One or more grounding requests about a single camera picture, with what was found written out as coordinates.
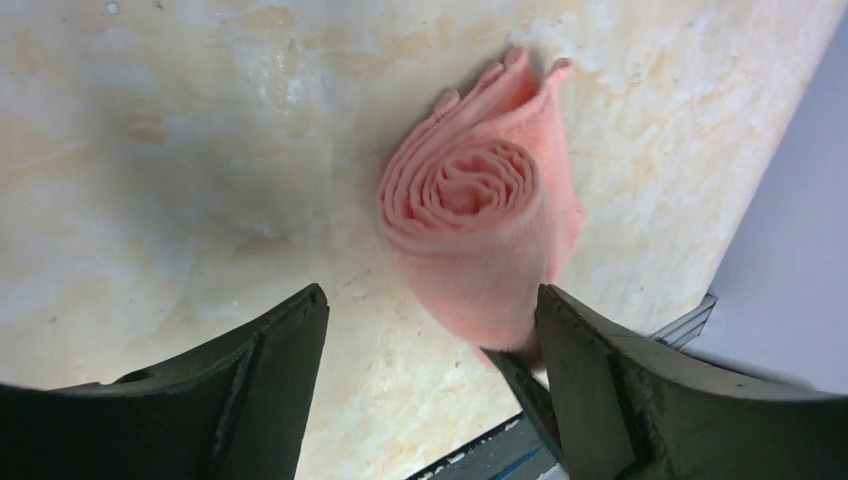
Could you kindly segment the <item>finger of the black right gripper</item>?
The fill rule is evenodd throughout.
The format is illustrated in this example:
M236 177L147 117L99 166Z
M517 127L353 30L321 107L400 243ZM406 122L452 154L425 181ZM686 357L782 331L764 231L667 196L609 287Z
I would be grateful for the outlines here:
M563 464L563 447L549 390L515 355L486 349L483 354L504 377L544 447Z

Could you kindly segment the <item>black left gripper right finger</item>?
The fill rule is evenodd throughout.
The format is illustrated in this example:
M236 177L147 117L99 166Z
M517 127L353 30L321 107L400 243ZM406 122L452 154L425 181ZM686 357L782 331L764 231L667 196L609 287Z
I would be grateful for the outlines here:
M843 479L847 400L709 363L538 292L539 433L573 479Z

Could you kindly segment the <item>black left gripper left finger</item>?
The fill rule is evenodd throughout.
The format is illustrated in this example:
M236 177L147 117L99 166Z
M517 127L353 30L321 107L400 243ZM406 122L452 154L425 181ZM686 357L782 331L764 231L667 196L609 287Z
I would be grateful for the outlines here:
M291 479L329 305L311 284L110 384L1 388L5 479Z

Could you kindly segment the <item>pink panda towel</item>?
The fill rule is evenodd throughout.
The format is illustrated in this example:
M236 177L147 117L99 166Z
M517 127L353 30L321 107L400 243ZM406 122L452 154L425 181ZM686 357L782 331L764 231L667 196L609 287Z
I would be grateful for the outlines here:
M561 279L586 224L559 97L572 67L560 58L538 75L516 47L468 92L446 90L377 193L382 236L427 312L534 370L538 288Z

